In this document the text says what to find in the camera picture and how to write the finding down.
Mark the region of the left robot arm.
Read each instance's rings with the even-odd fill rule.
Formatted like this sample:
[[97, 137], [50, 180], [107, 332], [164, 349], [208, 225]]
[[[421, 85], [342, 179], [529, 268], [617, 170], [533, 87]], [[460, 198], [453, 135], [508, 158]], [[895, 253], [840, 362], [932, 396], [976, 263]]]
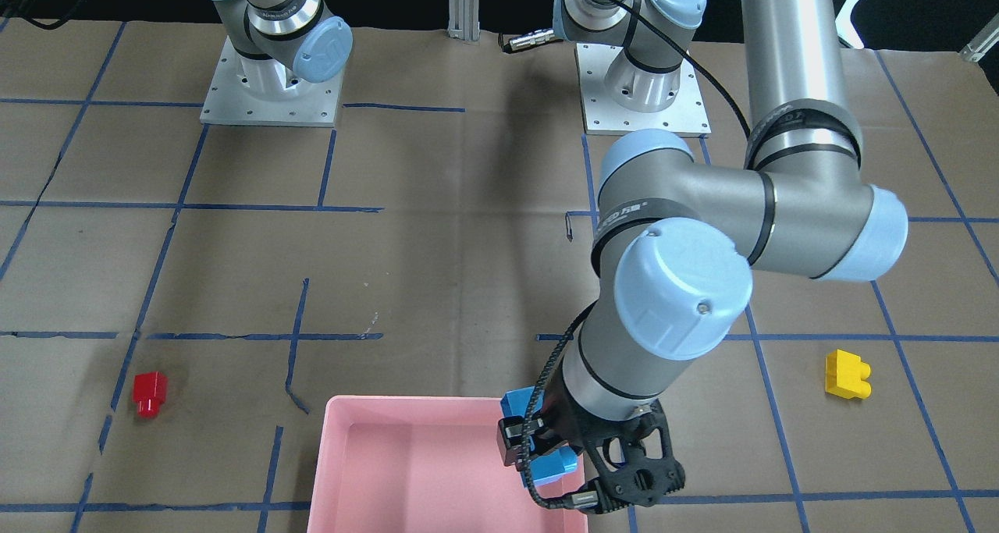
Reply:
[[590, 265], [599, 298], [535, 386], [504, 395], [497, 443], [536, 505], [603, 514], [684, 487], [659, 396], [720, 344], [754, 269], [877, 280], [908, 213], [861, 180], [832, 0], [741, 0], [750, 113], [741, 169], [699, 164], [670, 128], [610, 146]]

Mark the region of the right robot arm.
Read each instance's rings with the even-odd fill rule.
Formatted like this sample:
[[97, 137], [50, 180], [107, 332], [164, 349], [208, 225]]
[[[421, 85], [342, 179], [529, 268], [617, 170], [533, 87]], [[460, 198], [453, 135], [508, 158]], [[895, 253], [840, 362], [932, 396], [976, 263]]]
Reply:
[[235, 52], [240, 92], [277, 101], [336, 79], [353, 49], [352, 29], [324, 0], [211, 0]]

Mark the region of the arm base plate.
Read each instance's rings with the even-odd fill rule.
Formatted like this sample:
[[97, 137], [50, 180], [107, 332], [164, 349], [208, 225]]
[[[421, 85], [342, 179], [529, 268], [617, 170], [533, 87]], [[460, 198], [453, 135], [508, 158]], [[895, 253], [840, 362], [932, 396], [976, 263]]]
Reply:
[[204, 97], [203, 124], [332, 128], [340, 106], [345, 70], [310, 83], [276, 60], [254, 60], [236, 52], [229, 38]]
[[667, 129], [696, 137], [713, 131], [688, 61], [657, 74], [636, 68], [620, 47], [578, 43], [575, 56], [585, 133], [622, 136], [640, 129]]

